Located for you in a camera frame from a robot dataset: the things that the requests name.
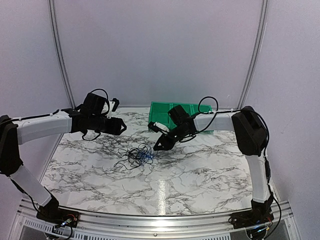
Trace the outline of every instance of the white wall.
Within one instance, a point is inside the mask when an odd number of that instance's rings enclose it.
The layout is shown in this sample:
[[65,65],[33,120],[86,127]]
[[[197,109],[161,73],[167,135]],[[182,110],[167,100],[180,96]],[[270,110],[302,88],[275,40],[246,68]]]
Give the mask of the white wall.
[[303,240],[320,218],[320,1],[272,0],[246,101],[270,128],[272,178]]
[[[69,107],[54,49],[47,1],[0,4],[0,116],[32,116]],[[57,136],[28,142],[20,156],[38,176]],[[0,235],[7,239],[21,199],[0,175]]]
[[236,107],[261,0],[57,1],[74,98],[105,88],[122,106],[198,103]]

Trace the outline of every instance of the white marble surface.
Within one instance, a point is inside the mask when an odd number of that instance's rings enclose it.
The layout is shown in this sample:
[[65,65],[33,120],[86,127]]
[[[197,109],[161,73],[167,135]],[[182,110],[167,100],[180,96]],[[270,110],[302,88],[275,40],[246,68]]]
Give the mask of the white marble surface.
[[156,152],[152,165],[115,169],[119,148],[153,146],[160,133],[148,131],[149,108],[120,108],[127,130],[83,141],[65,134],[42,180],[61,205],[130,215],[195,215],[251,206],[249,167],[234,133],[198,135],[173,150]]

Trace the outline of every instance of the robotic arm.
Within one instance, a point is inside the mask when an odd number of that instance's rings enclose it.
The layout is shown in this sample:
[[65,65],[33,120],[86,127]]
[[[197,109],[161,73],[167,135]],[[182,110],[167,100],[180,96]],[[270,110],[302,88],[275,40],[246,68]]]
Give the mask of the robotic arm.
[[269,141],[268,129],[251,106],[241,110],[217,111],[208,114],[196,113],[190,116],[178,105],[168,112],[176,127],[170,131],[157,123],[150,122],[148,127],[155,132],[162,132],[154,146],[154,150],[171,150],[176,142],[192,140],[196,134],[204,130],[233,131],[235,132],[237,145],[245,155],[249,165],[252,179],[253,198],[252,210],[233,213],[230,223],[235,229],[249,227],[254,224],[266,223],[274,219],[271,212],[271,204],[274,200],[269,186],[271,171],[266,155],[262,151],[266,149]]
[[116,98],[109,101],[91,92],[76,109],[67,108],[45,115],[15,119],[7,115],[0,117],[0,171],[22,193],[40,205],[37,218],[56,223],[64,216],[79,214],[59,208],[58,200],[24,166],[20,159],[19,145],[55,134],[82,132],[85,136],[88,130],[120,135],[127,126],[121,118],[111,117],[118,105]]

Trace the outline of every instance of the tangled black cable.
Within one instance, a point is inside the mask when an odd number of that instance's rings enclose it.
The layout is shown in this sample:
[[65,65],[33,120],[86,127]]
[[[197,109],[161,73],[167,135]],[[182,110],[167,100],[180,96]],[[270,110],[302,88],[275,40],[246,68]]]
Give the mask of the tangled black cable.
[[[114,168],[117,165],[122,165],[119,167],[125,167],[127,170],[136,169],[140,166],[144,166],[145,164],[151,165],[154,162],[154,154],[152,153],[152,148],[149,145],[142,146],[139,145],[138,147],[132,147],[130,149],[119,148],[118,153],[116,154],[119,158],[125,158],[123,160],[118,161],[116,164],[113,165]],[[124,162],[128,161],[129,166],[131,168],[127,168]]]

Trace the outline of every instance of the green box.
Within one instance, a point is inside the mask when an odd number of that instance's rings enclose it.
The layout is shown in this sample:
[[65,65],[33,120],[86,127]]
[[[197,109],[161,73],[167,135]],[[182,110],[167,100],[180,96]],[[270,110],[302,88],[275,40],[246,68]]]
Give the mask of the green box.
[[[170,130],[176,127],[174,122],[168,115],[168,111],[177,105],[181,105],[183,109],[191,116],[198,113],[198,104],[189,103],[176,103],[176,102],[151,102],[149,123],[158,122],[167,126]],[[200,110],[202,112],[209,112],[212,110],[210,105],[201,105]]]

